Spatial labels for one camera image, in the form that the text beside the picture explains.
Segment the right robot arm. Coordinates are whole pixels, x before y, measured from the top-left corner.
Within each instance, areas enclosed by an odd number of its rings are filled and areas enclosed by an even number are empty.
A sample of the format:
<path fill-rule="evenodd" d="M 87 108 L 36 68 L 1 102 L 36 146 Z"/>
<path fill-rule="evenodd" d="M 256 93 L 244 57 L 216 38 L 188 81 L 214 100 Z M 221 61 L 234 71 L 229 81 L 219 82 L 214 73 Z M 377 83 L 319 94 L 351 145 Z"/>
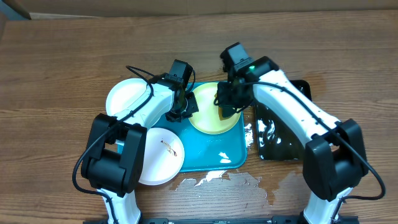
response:
<path fill-rule="evenodd" d="M 214 104 L 229 118 L 250 103 L 268 107 L 293 132 L 304 148 L 303 177 L 311 190 L 298 216 L 276 216 L 274 223 L 358 223 L 338 212 L 368 173 L 363 135 L 357 122 L 341 122 L 324 112 L 287 79 L 268 57 L 252 59 L 235 43 L 220 55 L 228 79 L 220 82 Z"/>

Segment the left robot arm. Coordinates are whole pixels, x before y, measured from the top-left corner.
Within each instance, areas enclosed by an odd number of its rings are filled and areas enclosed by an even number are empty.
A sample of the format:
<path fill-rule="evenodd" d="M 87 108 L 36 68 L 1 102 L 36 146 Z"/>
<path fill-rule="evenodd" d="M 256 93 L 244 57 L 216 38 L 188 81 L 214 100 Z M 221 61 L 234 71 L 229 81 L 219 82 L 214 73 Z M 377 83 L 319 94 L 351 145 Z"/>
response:
<path fill-rule="evenodd" d="M 144 166 L 147 132 L 164 116 L 181 122 L 192 117 L 198 106 L 189 79 L 191 65 L 174 60 L 169 72 L 144 77 L 145 70 L 126 67 L 144 83 L 144 92 L 120 115 L 100 113 L 91 125 L 85 151 L 72 173 L 74 187 L 83 193 L 102 196 L 106 223 L 139 223 L 141 212 L 128 203 L 135 198 Z"/>

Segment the yellow green rimmed plate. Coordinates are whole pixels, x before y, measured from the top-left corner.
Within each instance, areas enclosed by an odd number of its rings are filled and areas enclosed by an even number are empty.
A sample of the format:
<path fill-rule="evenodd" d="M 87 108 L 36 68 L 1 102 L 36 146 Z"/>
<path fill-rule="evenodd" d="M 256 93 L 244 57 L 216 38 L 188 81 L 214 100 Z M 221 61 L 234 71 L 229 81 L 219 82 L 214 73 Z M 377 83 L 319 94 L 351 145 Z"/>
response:
<path fill-rule="evenodd" d="M 217 83 L 210 82 L 193 89 L 197 101 L 198 112 L 189 118 L 191 124 L 206 134 L 222 134 L 232 129 L 240 119 L 240 113 L 230 117 L 222 117 L 221 108 L 214 105 L 217 94 Z"/>

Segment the green yellow sponge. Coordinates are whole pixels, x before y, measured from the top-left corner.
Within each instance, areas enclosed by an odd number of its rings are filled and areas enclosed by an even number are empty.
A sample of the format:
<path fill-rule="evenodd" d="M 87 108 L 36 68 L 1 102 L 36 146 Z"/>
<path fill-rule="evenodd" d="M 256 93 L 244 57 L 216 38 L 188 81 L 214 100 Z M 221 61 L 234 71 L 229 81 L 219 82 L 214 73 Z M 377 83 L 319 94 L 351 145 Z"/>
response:
<path fill-rule="evenodd" d="M 230 106 L 219 106 L 218 107 L 218 115 L 220 121 L 229 119 L 232 115 L 235 114 L 234 108 Z"/>

